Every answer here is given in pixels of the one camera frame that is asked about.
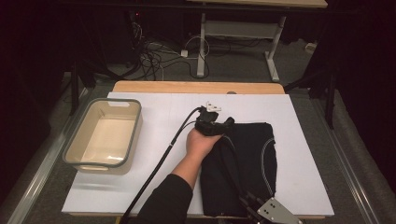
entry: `handheld device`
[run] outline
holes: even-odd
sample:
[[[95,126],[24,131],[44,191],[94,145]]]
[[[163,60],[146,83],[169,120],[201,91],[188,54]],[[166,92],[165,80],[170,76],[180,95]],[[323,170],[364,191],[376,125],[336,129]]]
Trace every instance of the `handheld device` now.
[[[195,122],[195,129],[205,136],[213,136],[227,133],[233,127],[235,123],[234,119],[229,117],[224,123],[215,122],[219,114],[221,107],[206,103],[206,107],[201,106],[199,110],[200,115]]]

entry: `metal bracket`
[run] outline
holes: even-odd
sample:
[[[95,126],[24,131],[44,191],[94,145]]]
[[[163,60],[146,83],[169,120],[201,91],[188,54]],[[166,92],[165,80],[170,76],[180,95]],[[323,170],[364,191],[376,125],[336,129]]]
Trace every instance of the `metal bracket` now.
[[[274,223],[303,224],[299,218],[275,198],[268,200],[257,210],[257,213]]]

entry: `white plastic part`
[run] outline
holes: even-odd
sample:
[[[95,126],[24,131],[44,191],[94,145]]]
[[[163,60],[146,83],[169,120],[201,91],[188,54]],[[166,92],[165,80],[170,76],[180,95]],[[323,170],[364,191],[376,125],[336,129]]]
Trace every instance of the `white plastic part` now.
[[[207,112],[221,111],[221,107],[217,107],[215,105],[210,104],[209,102],[206,102],[206,110]]]
[[[180,56],[183,58],[187,58],[189,56],[189,51],[186,49],[183,49],[180,53]]]

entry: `white board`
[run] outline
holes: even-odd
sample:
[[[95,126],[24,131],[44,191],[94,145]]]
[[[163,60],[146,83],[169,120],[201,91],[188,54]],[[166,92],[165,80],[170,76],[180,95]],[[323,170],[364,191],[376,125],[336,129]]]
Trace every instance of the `white board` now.
[[[235,122],[267,122],[276,140],[276,199],[297,216],[333,216],[323,186],[290,97],[279,95],[133,93],[111,92],[108,98],[131,98],[142,105],[143,126],[126,175],[93,175],[78,172],[64,203],[70,214],[119,215],[125,212],[167,149],[190,112],[206,102],[222,108],[217,122],[233,117]],[[199,114],[191,117],[195,120]],[[177,139],[163,167],[154,177],[134,209],[137,214],[150,193],[185,155],[187,127]],[[203,214],[199,181],[195,186],[189,215]]]

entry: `metal stand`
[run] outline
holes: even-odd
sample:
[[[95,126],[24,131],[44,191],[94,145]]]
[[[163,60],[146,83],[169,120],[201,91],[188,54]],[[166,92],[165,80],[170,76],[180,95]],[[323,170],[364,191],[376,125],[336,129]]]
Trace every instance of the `metal stand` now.
[[[201,18],[201,41],[198,56],[197,76],[203,77],[205,75],[205,36],[206,35],[222,35],[235,37],[252,37],[252,38],[268,38],[272,39],[272,46],[270,51],[265,51],[265,61],[268,65],[268,70],[271,79],[274,82],[279,82],[279,76],[276,71],[274,63],[274,54],[280,35],[282,34],[283,26],[286,17],[281,17],[279,23],[253,23],[253,22],[235,22],[235,21],[207,21],[205,13],[202,13]]]

